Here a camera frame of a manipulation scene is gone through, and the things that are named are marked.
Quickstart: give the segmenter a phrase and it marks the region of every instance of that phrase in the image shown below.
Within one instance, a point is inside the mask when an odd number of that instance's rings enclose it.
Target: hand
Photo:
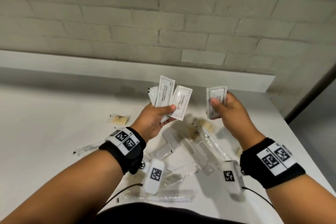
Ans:
[[[170,114],[175,109],[175,105],[154,107],[152,104],[148,104],[130,127],[135,129],[147,143],[158,135],[164,125],[176,120],[175,118],[169,118],[165,122],[160,123],[163,115]]]
[[[213,109],[221,115],[224,126],[239,141],[243,150],[247,150],[266,138],[256,129],[245,107],[231,92],[226,95],[225,105],[216,98],[212,98],[210,103]]]

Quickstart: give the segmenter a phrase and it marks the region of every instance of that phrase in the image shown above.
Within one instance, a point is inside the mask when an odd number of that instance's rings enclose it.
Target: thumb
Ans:
[[[221,116],[224,114],[226,111],[227,107],[225,107],[217,98],[212,98],[210,99],[210,103],[213,107],[213,109],[217,112],[220,113]]]
[[[159,114],[161,116],[166,115],[166,114],[170,114],[175,110],[176,110],[175,105],[168,105],[168,106],[163,106],[163,107],[157,107],[156,108],[157,114]]]

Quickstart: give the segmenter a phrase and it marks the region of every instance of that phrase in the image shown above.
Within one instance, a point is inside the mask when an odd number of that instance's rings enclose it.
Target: cable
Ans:
[[[250,191],[252,191],[252,192],[254,192],[254,193],[256,193],[259,197],[261,197],[263,200],[265,200],[267,203],[269,203],[273,208],[274,208],[274,206],[270,203],[270,201],[268,201],[266,198],[264,198],[262,195],[260,195],[260,194],[258,194],[257,192],[255,192],[254,190],[252,190],[252,189],[249,189],[249,188],[247,188],[247,187],[242,187],[243,189],[247,189],[247,190],[250,190]]]
[[[122,190],[119,191],[117,194],[115,194],[113,197],[111,197],[111,198],[105,203],[105,205],[104,205],[101,209],[103,209],[109,202],[111,202],[112,199],[114,199],[116,196],[118,196],[121,192],[125,191],[126,189],[129,189],[129,188],[131,188],[131,187],[133,187],[133,186],[142,186],[142,185],[143,185],[142,183],[136,183],[136,184],[129,185],[128,187],[122,189]]]

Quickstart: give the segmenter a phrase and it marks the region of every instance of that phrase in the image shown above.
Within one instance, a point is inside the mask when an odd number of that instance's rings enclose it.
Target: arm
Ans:
[[[147,105],[132,124],[146,141],[156,137],[176,107]],[[8,215],[1,224],[77,223],[97,214],[120,183],[123,172],[114,157],[97,150],[60,172]]]
[[[243,150],[266,138],[255,128],[246,109],[233,94],[227,93],[225,105],[217,99],[211,99],[211,104]],[[308,175],[298,176],[266,192],[285,224],[336,223],[336,198]]]

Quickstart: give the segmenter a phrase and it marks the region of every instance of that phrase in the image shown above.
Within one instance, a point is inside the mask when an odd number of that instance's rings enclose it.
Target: black wristband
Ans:
[[[245,175],[256,179],[265,189],[306,173],[282,146],[268,137],[243,151],[240,166]]]
[[[139,140],[139,143],[134,146],[132,150],[130,150],[126,155],[124,155],[111,141],[106,141],[101,146],[99,146],[99,150],[106,150],[115,158],[115,160],[119,163],[124,175],[127,173],[127,171],[129,171],[131,174],[135,174],[138,171],[144,156],[143,151],[146,147],[145,140],[138,132],[130,127],[127,127],[127,129],[136,136],[136,138]]]

